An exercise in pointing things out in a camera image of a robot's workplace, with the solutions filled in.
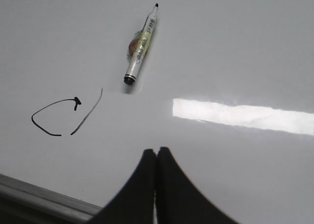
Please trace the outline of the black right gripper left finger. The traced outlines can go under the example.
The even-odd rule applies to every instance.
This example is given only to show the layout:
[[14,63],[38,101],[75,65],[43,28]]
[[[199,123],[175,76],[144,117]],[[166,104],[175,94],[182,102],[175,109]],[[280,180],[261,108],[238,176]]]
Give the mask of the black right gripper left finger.
[[88,224],[152,224],[154,222],[156,154],[142,157],[123,188]]

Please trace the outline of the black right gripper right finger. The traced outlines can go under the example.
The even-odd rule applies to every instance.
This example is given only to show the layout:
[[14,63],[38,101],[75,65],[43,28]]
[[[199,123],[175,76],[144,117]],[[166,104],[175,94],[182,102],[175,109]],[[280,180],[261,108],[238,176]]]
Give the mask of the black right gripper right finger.
[[159,224],[236,224],[192,184],[171,151],[157,154],[156,209]]

